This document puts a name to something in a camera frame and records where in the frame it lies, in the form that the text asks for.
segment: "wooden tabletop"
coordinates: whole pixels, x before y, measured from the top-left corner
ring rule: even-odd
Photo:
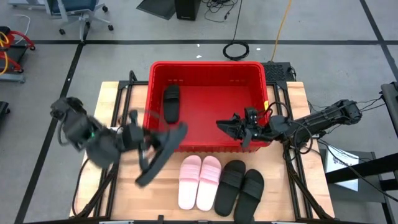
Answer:
[[[107,126],[111,124],[117,90],[118,82],[102,83],[94,116]],[[274,91],[271,86],[267,87],[267,91],[269,103],[272,103],[275,100]],[[294,119],[308,115],[310,111],[303,83],[288,83],[288,91]],[[279,93],[280,98],[284,99],[282,91]],[[147,86],[134,86],[130,107],[145,108],[146,96]],[[119,114],[122,114],[125,97],[126,91],[124,90]],[[139,114],[140,124],[142,124],[143,118],[144,115]],[[314,141],[313,148],[318,150],[316,141]],[[273,142],[270,146],[260,148],[257,152],[250,154],[225,152],[196,154],[202,159],[208,154],[215,156],[220,160],[222,166],[233,159],[240,159],[246,163],[247,169],[257,169],[264,178],[265,187],[261,202],[254,214],[256,221],[293,221],[292,199],[290,198],[288,174],[282,158],[282,150],[283,147],[279,142]],[[158,215],[164,215],[165,220],[233,220],[233,214],[221,217],[214,210],[203,212],[196,206],[192,210],[179,209],[177,203],[179,168],[183,159],[190,154],[192,153],[174,153],[157,177],[148,186],[140,189],[134,183],[135,178],[141,173],[139,165],[133,163],[137,160],[137,152],[124,153],[121,157],[111,218],[113,220],[156,220]],[[324,210],[334,217],[320,156],[315,152],[310,152],[303,155],[302,160],[309,191]],[[75,202],[77,212],[83,209],[97,190],[100,174],[101,169],[91,162],[86,165],[81,175],[80,188]],[[105,213],[108,194],[107,190],[103,197],[101,215]],[[298,188],[297,194],[301,216],[305,217],[303,197]]]

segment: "chair base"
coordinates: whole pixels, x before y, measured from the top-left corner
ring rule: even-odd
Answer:
[[[74,24],[76,22],[79,22],[79,39],[80,41],[84,42],[84,32],[85,32],[85,26],[90,27],[90,24],[92,21],[98,21],[98,22],[103,22],[105,24],[108,25],[108,29],[110,31],[113,30],[113,26],[111,25],[110,21],[107,21],[105,19],[101,19],[99,17],[95,16],[95,12],[98,9],[103,9],[104,12],[108,11],[108,8],[105,6],[105,3],[101,3],[101,4],[97,4],[95,6],[95,10],[94,11],[90,11],[90,10],[86,10],[86,11],[81,11],[80,13],[76,13],[76,16],[73,16],[73,14],[68,15],[68,22],[64,22],[61,26],[60,26],[60,33],[61,35],[65,34],[65,31],[62,29],[66,26],[69,26],[70,24]]]

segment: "gray floor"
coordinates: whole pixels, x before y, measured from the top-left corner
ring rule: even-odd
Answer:
[[[398,39],[395,0],[367,0],[367,4],[386,40]],[[195,22],[180,21],[175,16],[166,21],[136,10],[139,0],[108,0],[109,13],[97,16],[112,21],[110,32],[93,23],[90,40],[175,40],[230,39],[238,8],[228,20],[216,24],[204,20],[204,5]],[[244,1],[237,39],[275,39],[287,1]],[[29,36],[35,40],[77,40],[77,26],[67,34],[58,34],[60,21],[46,18],[43,11],[13,9],[0,2],[0,21],[24,32],[26,20],[11,16],[31,17]],[[223,13],[214,15],[220,19]],[[377,40],[359,0],[294,1],[281,39],[285,40]],[[138,79],[147,80],[150,66],[158,60],[225,60],[224,45],[86,45],[83,48],[68,96],[79,97],[93,114],[101,82],[125,80],[134,70]],[[250,45],[245,60],[270,60],[273,45]],[[398,59],[398,46],[388,46]],[[232,47],[230,54],[241,49]],[[1,83],[0,101],[11,104],[12,113],[0,133],[0,217],[1,223],[13,223],[44,137],[50,124],[50,104],[56,100],[76,51],[76,45],[38,45],[25,57],[25,84]],[[347,98],[356,101],[378,97],[383,83],[395,80],[378,45],[280,45],[274,61],[291,62],[303,81],[308,99],[316,105],[329,105]],[[397,138],[385,108],[364,113],[354,126],[342,126],[325,139],[346,150],[375,151],[378,157],[397,152]],[[25,222],[67,218],[82,154],[70,147],[60,147],[53,139],[39,183]],[[385,223],[381,206],[373,203],[333,201],[336,216],[342,220]],[[398,206],[392,202],[393,209]]]

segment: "office chair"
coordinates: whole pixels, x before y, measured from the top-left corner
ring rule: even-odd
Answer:
[[[105,3],[98,4],[98,0],[47,0],[48,11],[54,19],[62,19],[65,21],[61,25],[59,33],[65,34],[64,28],[74,22],[80,23],[80,40],[83,42],[83,33],[85,26],[90,27],[91,21],[99,21],[108,24],[108,29],[113,30],[113,26],[110,21],[95,17],[94,14],[98,9],[102,9],[104,12],[108,11]]]

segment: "black cable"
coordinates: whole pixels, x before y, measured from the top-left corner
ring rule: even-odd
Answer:
[[[378,108],[378,107],[381,107],[381,106],[384,106],[384,105],[386,105],[386,104],[385,104],[385,103],[383,103],[383,104],[381,104],[381,105],[379,105],[379,106],[374,106],[374,107],[372,107],[372,108],[369,108],[369,109],[366,109],[366,110],[362,109],[362,110],[361,110],[361,112],[365,112],[365,111],[373,110],[373,109],[376,109],[376,108]]]
[[[326,142],[325,140],[323,140],[323,139],[318,139],[318,143],[319,143],[319,144],[322,144],[322,145],[324,145],[324,146],[326,146],[326,147],[332,146],[331,144],[327,143],[327,142]],[[341,154],[343,154],[344,156],[349,157],[349,158],[351,158],[351,159],[358,159],[358,160],[360,160],[360,161],[362,161],[362,162],[369,162],[369,161],[371,161],[370,158],[354,157],[354,156],[351,156],[351,155],[347,154],[345,151],[343,151],[343,150],[341,150],[341,149],[338,149],[338,148],[335,147],[335,146],[332,146],[332,147],[333,147],[334,149],[336,149],[336,151],[338,151],[339,153],[341,153]]]
[[[322,156],[322,155],[321,155],[321,153],[320,153],[320,152],[318,152],[318,151],[316,151],[315,149],[310,149],[310,151],[312,151],[312,152],[316,152],[316,153],[317,153],[319,156]]]
[[[380,190],[379,188],[377,188],[375,185],[373,185],[372,183],[370,183],[368,180],[365,179],[365,177],[363,177],[359,172],[357,172],[354,168],[352,168],[350,165],[348,165],[346,162],[342,161],[341,159],[339,159],[338,157],[336,157],[332,151],[329,149],[329,147],[326,147],[327,150],[330,152],[330,154],[336,158],[337,160],[339,160],[341,163],[343,163],[347,168],[349,168],[355,175],[357,175],[360,179],[362,179],[363,181],[365,181],[366,183],[368,183],[370,186],[372,186],[374,189],[376,189],[378,192],[382,193],[384,196],[389,197],[391,200],[398,202],[398,199],[396,199],[395,197],[383,192],[382,190]]]
[[[294,67],[293,66],[290,66],[288,69],[287,69],[287,72],[292,72],[292,75],[293,75],[293,77],[294,77],[294,81],[295,82],[297,82],[297,73],[296,73],[296,69],[294,69]]]
[[[293,119],[293,118],[292,118],[292,115],[291,115],[290,112],[289,112],[289,108],[287,107],[287,105],[286,105],[285,103],[283,103],[283,102],[278,102],[278,101],[272,102],[270,105],[268,105],[268,108],[267,108],[266,110],[259,111],[259,114],[260,114],[260,113],[262,113],[262,114],[267,114],[269,111],[271,111],[271,112],[273,113],[274,111],[271,109],[271,107],[274,106],[274,105],[276,105],[276,104],[282,105],[282,106],[286,109],[286,112],[287,112],[287,119]]]
[[[307,100],[307,103],[310,107],[310,113],[312,113],[312,111],[318,112],[316,109],[314,109],[314,107],[312,106],[312,103],[309,100]]]
[[[234,60],[234,61],[238,61],[238,60],[244,59],[245,57],[247,57],[247,56],[249,55],[249,52],[250,52],[249,44],[248,44],[248,43],[243,42],[243,41],[235,41],[236,31],[237,31],[237,29],[238,29],[239,17],[240,17],[240,15],[241,15],[242,2],[243,2],[243,0],[241,0],[241,5],[239,6],[238,19],[236,20],[234,37],[232,38],[231,43],[227,44],[227,45],[224,47],[224,49],[223,49],[223,55],[224,55],[226,58],[228,58],[228,59],[230,59],[230,60]],[[242,45],[242,46],[246,49],[246,52],[245,52],[244,54],[240,55],[240,56],[237,56],[237,57],[229,56],[229,55],[226,53],[226,49],[227,49],[229,46],[234,45],[234,44]]]
[[[64,124],[65,124],[65,119],[62,119],[62,121],[61,121],[60,125],[58,125],[58,129],[57,129],[57,139],[58,139],[58,143],[61,146],[67,146],[67,145],[70,144],[68,141],[67,142],[62,142],[62,139],[61,139],[61,130],[62,130],[62,127],[63,127]]]
[[[337,125],[336,127],[334,127],[332,130],[328,131],[327,134],[330,134],[332,131],[334,131],[336,128],[339,128],[342,124]]]
[[[306,126],[304,126],[303,124],[300,124],[300,123],[298,123],[298,122],[296,122],[296,121],[289,121],[289,122],[299,125],[299,126],[302,127],[303,129],[305,129],[305,130],[307,131],[307,133],[309,134],[309,136],[310,136],[310,146],[308,147],[308,149],[307,149],[305,152],[301,152],[300,150],[298,150],[300,154],[307,154],[307,153],[309,153],[309,152],[311,151],[312,145],[313,145],[313,139],[312,139],[312,133],[311,133],[311,131],[310,131]],[[296,131],[294,132],[294,135],[293,135],[293,144],[294,144],[294,147],[295,147],[296,149],[298,149],[298,147],[297,147],[297,142],[296,142],[296,137],[297,137],[297,133],[299,132],[299,129],[300,129],[300,128],[297,128]]]
[[[369,105],[367,105],[367,106],[365,106],[364,108],[359,109],[359,110],[360,110],[360,111],[365,110],[366,108],[372,106],[372,105],[373,105],[375,102],[377,102],[378,100],[381,100],[381,96],[380,96],[378,99],[373,100],[373,102],[372,102],[371,104],[369,104]]]
[[[151,111],[151,110],[145,110],[142,108],[133,108],[134,110],[138,110],[138,111],[142,111],[144,113],[148,113],[149,115],[157,118],[161,123],[164,124],[164,126],[167,128],[167,130],[170,129],[170,126],[167,124],[167,122],[165,121],[165,119],[163,119],[161,117],[160,114],[156,113],[155,111]],[[58,141],[59,143],[64,143],[65,142],[61,142],[60,141],[60,136],[61,136],[61,127],[64,124],[64,119],[61,123],[61,125],[58,127]],[[72,199],[72,213],[75,217],[88,217],[88,215],[91,213],[92,209],[94,209],[97,201],[101,198],[101,196],[103,195],[103,192],[106,190],[106,188],[108,187],[108,184],[111,182],[111,180],[114,178],[115,174],[116,174],[116,168],[119,166],[118,164],[113,164],[111,170],[109,171],[108,175],[104,178],[104,181],[98,186],[97,191],[94,193],[94,195],[92,196],[92,198],[90,199],[90,201],[86,204],[86,206],[84,207],[84,209],[80,212],[77,213],[75,210],[75,200],[76,200],[76,196],[77,196],[77,192],[79,189],[79,184],[80,184],[80,179],[81,179],[81,174],[83,173],[83,169],[85,168],[87,162],[89,161],[89,159],[86,159],[86,161],[83,163],[83,165],[80,168],[79,174],[78,174],[78,179],[76,182],[76,187],[75,187],[75,193],[73,194],[73,199]]]
[[[293,156],[293,158],[291,158],[291,159],[289,159],[289,160],[286,158],[286,155],[287,155],[287,153],[289,153],[289,150],[284,151],[284,153],[282,154],[282,158],[283,158],[285,161],[287,161],[287,162],[292,162],[299,154],[304,155],[304,154],[307,154],[307,153],[309,153],[310,151],[313,150],[313,149],[312,149],[312,146],[313,146],[313,139],[312,139],[312,133],[311,133],[311,131],[310,131],[306,126],[304,126],[303,124],[300,124],[300,123],[298,123],[298,122],[296,122],[296,121],[289,121],[289,122],[299,125],[299,127],[294,131],[293,142],[290,140],[290,143],[293,144],[293,146],[294,146],[294,147],[292,148],[292,149],[294,150],[294,156]],[[309,146],[309,147],[305,147],[305,148],[307,148],[307,150],[306,150],[305,152],[302,152],[302,151],[299,149],[299,147],[297,146],[297,142],[296,142],[297,133],[298,133],[298,131],[299,131],[300,128],[305,129],[305,130],[307,131],[307,133],[309,134],[309,136],[310,136],[310,146]]]
[[[358,104],[358,103],[369,103],[369,102],[373,101],[370,105],[368,105],[368,106],[371,106],[371,105],[373,105],[377,100],[380,100],[380,99],[381,99],[381,97],[376,98],[376,99],[372,99],[372,100],[368,100],[368,101],[359,101],[359,102],[356,102],[356,103],[357,103],[357,104]],[[318,105],[314,105],[314,104],[311,103],[309,100],[307,100],[307,102],[308,102],[308,104],[310,104],[311,107],[314,107],[314,106],[316,106],[317,108],[327,108],[327,107],[328,107],[328,106],[318,106]]]
[[[79,171],[79,175],[77,176],[77,183],[76,183],[76,187],[75,187],[75,193],[73,194],[73,199],[72,199],[72,212],[74,216],[77,216],[77,212],[75,210],[75,200],[76,200],[76,195],[77,192],[79,190],[79,184],[80,184],[80,177],[81,174],[83,173],[83,169],[85,168],[87,162],[89,161],[89,159],[86,159],[86,161],[83,163],[83,165],[81,165],[80,171]]]
[[[203,3],[205,3],[206,4],[206,7],[208,8],[207,9],[207,11],[205,12],[205,19],[206,20],[208,20],[208,21],[211,21],[211,22],[224,22],[227,18],[228,18],[228,16],[229,16],[229,13],[232,11],[232,9],[235,7],[235,5],[236,5],[236,3],[238,2],[238,0],[237,1],[232,1],[232,0],[216,0],[216,1],[212,1],[212,0],[209,0],[209,1],[204,1],[204,0],[202,0],[202,2]],[[217,21],[217,20],[214,20],[214,19],[209,19],[209,18],[207,18],[207,14],[208,14],[208,12],[211,12],[211,13],[213,13],[213,14],[215,14],[215,13],[217,13],[221,8],[223,8],[224,6],[231,6],[231,8],[228,10],[228,12],[225,14],[225,16],[224,16],[224,20],[222,20],[222,21]]]

